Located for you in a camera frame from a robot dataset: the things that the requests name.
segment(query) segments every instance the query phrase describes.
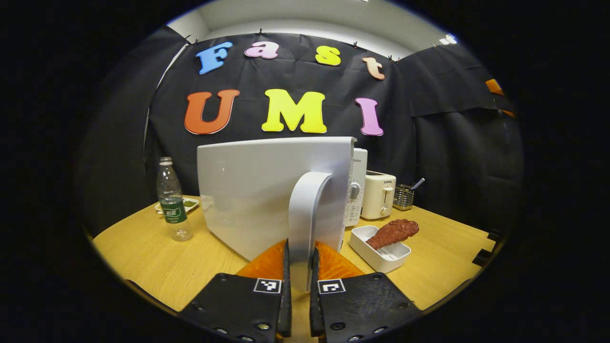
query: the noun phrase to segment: plastic water bottle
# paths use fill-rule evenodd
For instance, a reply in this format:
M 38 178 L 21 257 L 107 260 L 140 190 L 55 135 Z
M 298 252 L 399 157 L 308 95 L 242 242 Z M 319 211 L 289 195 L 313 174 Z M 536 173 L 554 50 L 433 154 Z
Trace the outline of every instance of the plastic water bottle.
M 178 176 L 172 167 L 171 157 L 161 157 L 157 175 L 157 196 L 163 209 L 167 227 L 173 233 L 173 239 L 185 241 L 193 237 L 187 220 L 187 213 L 182 202 L 182 189 Z

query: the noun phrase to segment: fried chicken drumstick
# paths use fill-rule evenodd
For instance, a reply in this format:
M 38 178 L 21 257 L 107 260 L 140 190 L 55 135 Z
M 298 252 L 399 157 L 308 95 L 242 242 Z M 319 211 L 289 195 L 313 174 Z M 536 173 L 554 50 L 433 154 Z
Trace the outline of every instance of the fried chicken drumstick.
M 367 240 L 373 249 L 381 249 L 388 245 L 402 242 L 419 231 L 419 225 L 413 220 L 396 219 L 385 224 L 377 233 Z

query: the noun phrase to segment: green bottle label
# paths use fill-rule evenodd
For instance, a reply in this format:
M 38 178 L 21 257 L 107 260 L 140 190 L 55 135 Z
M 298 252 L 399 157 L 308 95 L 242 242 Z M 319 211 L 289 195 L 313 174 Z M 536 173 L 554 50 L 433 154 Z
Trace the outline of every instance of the green bottle label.
M 187 211 L 184 210 L 184 203 L 181 201 L 175 204 L 161 204 L 161 208 L 168 223 L 182 223 L 187 219 Z

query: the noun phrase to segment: orange soft finger pad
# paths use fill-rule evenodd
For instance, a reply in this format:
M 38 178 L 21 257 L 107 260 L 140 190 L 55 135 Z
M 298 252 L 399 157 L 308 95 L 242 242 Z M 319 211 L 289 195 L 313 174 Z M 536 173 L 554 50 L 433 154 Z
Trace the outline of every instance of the orange soft finger pad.
M 284 279 L 284 245 L 286 240 L 272 245 L 242 268 L 236 275 L 247 278 Z
M 318 248 L 320 257 L 318 280 L 343 279 L 364 275 L 358 267 L 335 249 L 320 242 L 316 242 L 315 246 Z

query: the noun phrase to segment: bottle cap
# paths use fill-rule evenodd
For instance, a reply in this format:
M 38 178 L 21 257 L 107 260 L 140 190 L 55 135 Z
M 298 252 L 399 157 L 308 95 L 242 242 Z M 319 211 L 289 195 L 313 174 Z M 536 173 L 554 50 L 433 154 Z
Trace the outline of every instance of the bottle cap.
M 159 165 L 172 165 L 174 162 L 171 161 L 171 157 L 161 157 Z

